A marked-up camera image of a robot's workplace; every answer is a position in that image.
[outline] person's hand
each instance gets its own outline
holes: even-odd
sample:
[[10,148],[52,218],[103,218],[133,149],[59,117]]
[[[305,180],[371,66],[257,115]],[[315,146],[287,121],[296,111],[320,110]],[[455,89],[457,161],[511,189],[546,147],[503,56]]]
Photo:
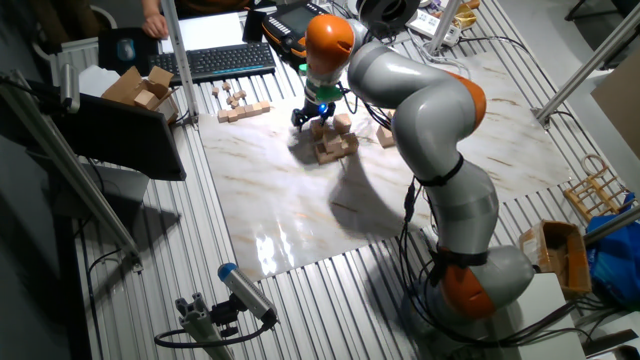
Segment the person's hand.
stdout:
[[169,36],[167,20],[161,14],[147,16],[147,20],[142,25],[142,30],[152,38],[166,39]]

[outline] black keyboard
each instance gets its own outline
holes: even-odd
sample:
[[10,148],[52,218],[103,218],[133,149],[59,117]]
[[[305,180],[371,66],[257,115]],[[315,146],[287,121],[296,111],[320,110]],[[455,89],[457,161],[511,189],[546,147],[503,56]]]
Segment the black keyboard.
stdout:
[[[268,43],[187,51],[187,60],[194,83],[268,74],[276,69]],[[181,84],[178,62],[174,54],[151,55],[149,65],[151,68],[159,66],[176,74],[171,79],[171,85]]]

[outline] blue bag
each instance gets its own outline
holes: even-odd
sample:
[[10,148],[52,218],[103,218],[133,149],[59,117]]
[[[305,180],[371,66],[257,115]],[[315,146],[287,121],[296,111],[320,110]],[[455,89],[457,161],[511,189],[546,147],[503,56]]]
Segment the blue bag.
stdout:
[[[587,232],[616,216],[593,217]],[[587,261],[594,287],[626,308],[640,310],[640,224],[631,223],[590,246]]]

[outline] black monitor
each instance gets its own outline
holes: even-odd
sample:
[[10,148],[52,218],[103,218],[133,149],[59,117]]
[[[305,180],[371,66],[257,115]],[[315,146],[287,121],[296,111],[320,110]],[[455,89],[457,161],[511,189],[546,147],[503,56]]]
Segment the black monitor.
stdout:
[[[32,81],[29,85],[41,96],[60,101],[59,88]],[[169,126],[158,112],[80,94],[78,113],[51,117],[78,155],[132,168],[152,179],[186,178]],[[22,123],[0,124],[0,134],[27,147],[37,145]]]

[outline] aluminum grid table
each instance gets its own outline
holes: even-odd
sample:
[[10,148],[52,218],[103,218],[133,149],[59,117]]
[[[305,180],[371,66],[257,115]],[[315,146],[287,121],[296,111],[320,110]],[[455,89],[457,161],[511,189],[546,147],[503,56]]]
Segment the aluminum grid table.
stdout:
[[[500,35],[524,43],[496,0],[484,1],[475,12],[478,22],[465,36]],[[393,47],[422,61],[406,35],[399,36]],[[95,41],[67,46],[52,58],[53,73],[64,63],[73,64],[79,71],[97,64],[97,51]],[[513,45],[486,40],[466,42],[445,55],[460,58],[483,52],[498,55],[531,107],[541,107],[554,94],[555,85],[544,70]],[[275,74],[230,82],[233,91],[247,91],[248,102],[277,101],[303,94],[301,78],[280,61]],[[219,101],[211,96],[213,86],[220,84],[194,86],[201,113],[214,114],[220,108]],[[178,89],[176,94],[184,113],[183,90]],[[560,109],[572,112],[566,105]],[[179,328],[175,299],[201,292],[212,305],[229,296],[216,272],[220,264],[235,262],[235,256],[197,126],[176,126],[173,131],[188,175],[185,182],[149,184],[145,208],[133,229],[144,271],[132,272],[126,258],[114,255],[98,264],[88,279],[82,276],[94,359],[206,359],[202,350],[156,347],[153,337]],[[580,166],[584,155],[602,156],[591,136],[570,117],[553,115],[548,133],[578,178],[586,176]],[[613,171],[606,174],[605,180],[612,176]],[[562,195],[564,189],[576,183],[573,180],[502,204],[492,245],[517,244],[519,235],[541,219],[586,226]],[[609,191],[616,192],[617,186],[612,183]],[[94,223],[85,228],[76,245],[81,273],[100,255],[115,249],[114,242]],[[410,261],[419,268],[428,260],[426,247],[415,236],[411,245]],[[236,358],[419,358],[418,345],[398,322],[402,290],[397,255],[396,241],[390,240],[259,281],[258,286],[278,308],[281,322],[275,331],[233,345]],[[95,312],[90,306],[87,280],[96,299]],[[241,315],[241,334],[252,333],[258,326],[251,315]],[[186,341],[186,337],[181,336],[180,340]]]

